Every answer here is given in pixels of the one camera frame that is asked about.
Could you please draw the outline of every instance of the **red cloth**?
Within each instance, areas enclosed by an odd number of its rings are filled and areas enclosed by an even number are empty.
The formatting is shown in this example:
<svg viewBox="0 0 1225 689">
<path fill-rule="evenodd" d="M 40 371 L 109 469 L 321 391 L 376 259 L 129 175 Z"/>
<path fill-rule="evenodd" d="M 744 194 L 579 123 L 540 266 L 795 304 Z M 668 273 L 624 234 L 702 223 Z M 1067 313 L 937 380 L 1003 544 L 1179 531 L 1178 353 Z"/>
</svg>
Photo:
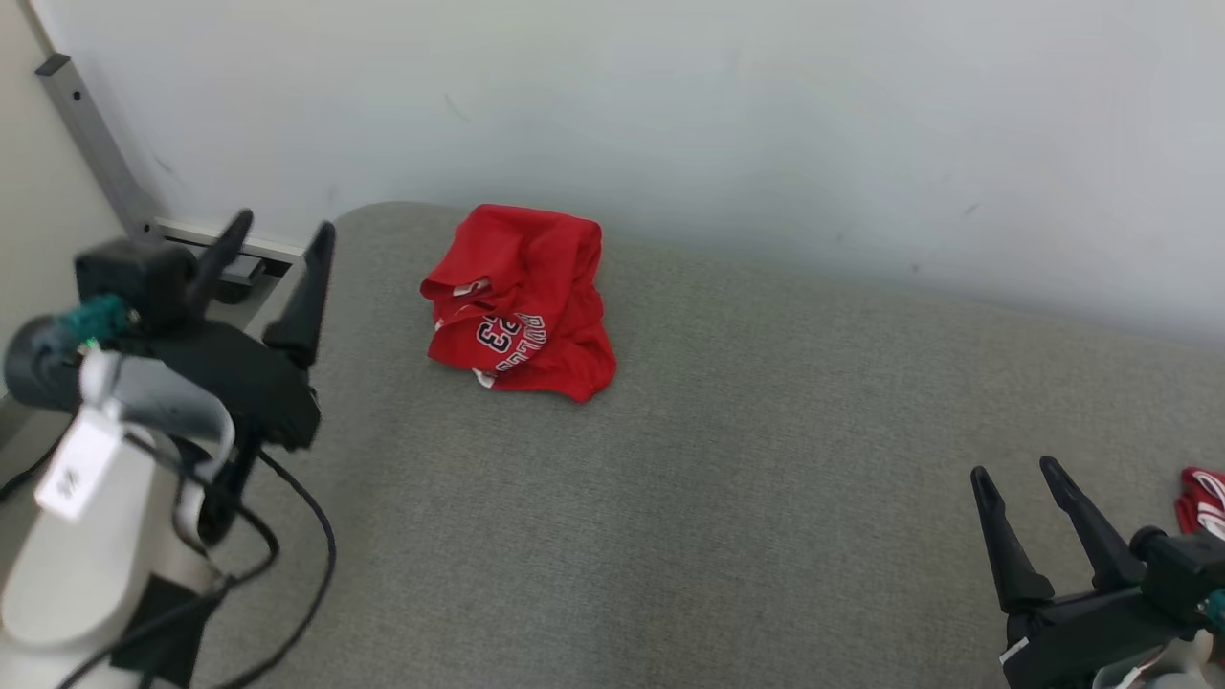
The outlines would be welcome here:
<svg viewBox="0 0 1225 689">
<path fill-rule="evenodd" d="M 1182 495 L 1174 501 L 1174 511 L 1183 533 L 1207 528 L 1225 538 L 1225 474 L 1199 467 L 1182 470 Z"/>
<path fill-rule="evenodd" d="M 421 283 L 434 302 L 431 359 L 494 390 L 587 402 L 616 373 L 593 280 L 600 226 L 562 213 L 478 206 Z"/>
</svg>

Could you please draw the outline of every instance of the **white label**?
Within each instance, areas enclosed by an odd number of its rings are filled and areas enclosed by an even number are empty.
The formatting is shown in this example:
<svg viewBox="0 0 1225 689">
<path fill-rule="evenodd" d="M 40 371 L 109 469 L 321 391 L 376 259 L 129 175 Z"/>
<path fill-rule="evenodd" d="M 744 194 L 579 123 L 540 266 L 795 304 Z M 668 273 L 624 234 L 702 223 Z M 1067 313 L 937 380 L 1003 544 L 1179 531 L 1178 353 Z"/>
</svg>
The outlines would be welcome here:
<svg viewBox="0 0 1225 689">
<path fill-rule="evenodd" d="M 1008 658 L 1016 656 L 1017 651 L 1024 649 L 1028 645 L 1029 645 L 1029 636 L 1025 636 L 1020 641 L 1013 644 L 1011 649 L 1008 649 L 1007 651 L 1003 652 L 1002 656 L 1000 656 L 1000 664 L 1002 666 L 1003 663 L 1008 662 Z"/>
<path fill-rule="evenodd" d="M 34 489 L 38 506 L 71 522 L 81 517 L 102 485 L 123 441 L 121 427 L 96 414 L 82 409 Z"/>
<path fill-rule="evenodd" d="M 457 286 L 454 286 L 451 289 L 451 295 L 452 297 L 463 297 L 464 294 L 472 294 L 473 292 L 480 292 L 481 289 L 485 289 L 486 287 L 489 287 L 489 278 L 488 277 L 483 277 L 483 278 L 480 278 L 477 282 L 473 282 L 470 284 L 457 284 Z"/>
</svg>

